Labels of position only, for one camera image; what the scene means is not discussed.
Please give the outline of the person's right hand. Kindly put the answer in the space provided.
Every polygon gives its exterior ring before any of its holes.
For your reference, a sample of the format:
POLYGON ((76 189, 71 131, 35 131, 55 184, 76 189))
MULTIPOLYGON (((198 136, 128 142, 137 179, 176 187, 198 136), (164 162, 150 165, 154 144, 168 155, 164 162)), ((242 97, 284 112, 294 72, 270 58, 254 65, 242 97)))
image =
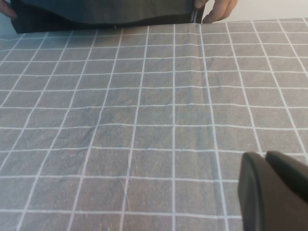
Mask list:
POLYGON ((16 19, 17 14, 11 7, 11 5, 6 2, 5 0, 0 1, 0 13, 11 18, 11 19, 16 19))

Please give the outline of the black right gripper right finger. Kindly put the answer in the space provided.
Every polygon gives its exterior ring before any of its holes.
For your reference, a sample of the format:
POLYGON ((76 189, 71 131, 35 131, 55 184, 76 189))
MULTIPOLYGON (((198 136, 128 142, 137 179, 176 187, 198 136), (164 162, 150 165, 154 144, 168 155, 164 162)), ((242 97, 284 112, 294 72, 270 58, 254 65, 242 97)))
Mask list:
POLYGON ((265 157, 266 211, 308 210, 308 167, 278 151, 265 157))

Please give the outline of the person's left hand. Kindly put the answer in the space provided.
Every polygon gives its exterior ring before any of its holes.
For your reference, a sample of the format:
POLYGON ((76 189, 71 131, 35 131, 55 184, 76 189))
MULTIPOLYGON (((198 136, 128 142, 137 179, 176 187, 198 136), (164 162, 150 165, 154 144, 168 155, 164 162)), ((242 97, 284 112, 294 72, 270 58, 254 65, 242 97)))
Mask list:
POLYGON ((238 0, 215 0, 212 10, 202 20, 203 24, 210 24, 228 18, 238 0))

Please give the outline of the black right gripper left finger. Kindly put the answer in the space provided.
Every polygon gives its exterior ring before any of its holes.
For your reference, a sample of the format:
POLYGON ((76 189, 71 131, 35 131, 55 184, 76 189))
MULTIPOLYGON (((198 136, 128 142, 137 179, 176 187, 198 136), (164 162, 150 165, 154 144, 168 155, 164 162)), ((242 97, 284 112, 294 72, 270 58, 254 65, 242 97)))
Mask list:
POLYGON ((308 211, 266 211, 265 157, 244 153, 241 161, 238 198, 245 231, 306 231, 308 211))

